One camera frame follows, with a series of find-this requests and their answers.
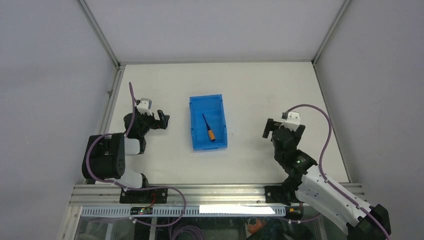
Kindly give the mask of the orange handled screwdriver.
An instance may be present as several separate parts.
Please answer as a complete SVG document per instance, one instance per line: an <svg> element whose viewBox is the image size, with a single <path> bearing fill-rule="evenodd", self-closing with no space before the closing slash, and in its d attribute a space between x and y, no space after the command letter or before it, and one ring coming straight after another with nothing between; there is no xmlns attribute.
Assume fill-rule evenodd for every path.
<svg viewBox="0 0 424 240"><path fill-rule="evenodd" d="M208 124L207 119L206 119L206 117L205 117L204 114L202 114L202 117L204 119L204 122L205 122L205 125L206 125L206 129L207 129L207 134L208 134L208 137L209 137L210 141L211 142L215 142L216 141L216 137L215 137L214 132L212 131L210 125Z"/></svg>

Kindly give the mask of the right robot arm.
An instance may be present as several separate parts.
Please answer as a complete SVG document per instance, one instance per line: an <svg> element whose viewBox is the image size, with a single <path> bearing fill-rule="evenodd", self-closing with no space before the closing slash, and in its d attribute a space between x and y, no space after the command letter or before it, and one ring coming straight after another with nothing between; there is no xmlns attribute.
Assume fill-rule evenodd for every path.
<svg viewBox="0 0 424 240"><path fill-rule="evenodd" d="M271 138L274 159L287 173L277 202L290 205L308 204L332 221L349 240L387 240L392 230L388 210L381 204L371 205L324 173L321 165L298 149L305 130L292 130L283 122L267 119L263 138Z"/></svg>

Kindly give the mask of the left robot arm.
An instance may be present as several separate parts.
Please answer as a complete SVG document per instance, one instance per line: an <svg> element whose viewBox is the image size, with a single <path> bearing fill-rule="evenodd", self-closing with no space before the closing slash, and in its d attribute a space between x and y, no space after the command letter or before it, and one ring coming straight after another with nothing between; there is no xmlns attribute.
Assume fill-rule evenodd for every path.
<svg viewBox="0 0 424 240"><path fill-rule="evenodd" d="M117 184L131 190L131 197L138 203L145 203L151 196L149 182L143 173L126 166L126 157L142 155L146 149L145 135L150 130L165 130L170 116L162 110L155 115L137 110L124 116L124 126L129 133L108 133L91 135L82 161L82 175L87 180Z"/></svg>

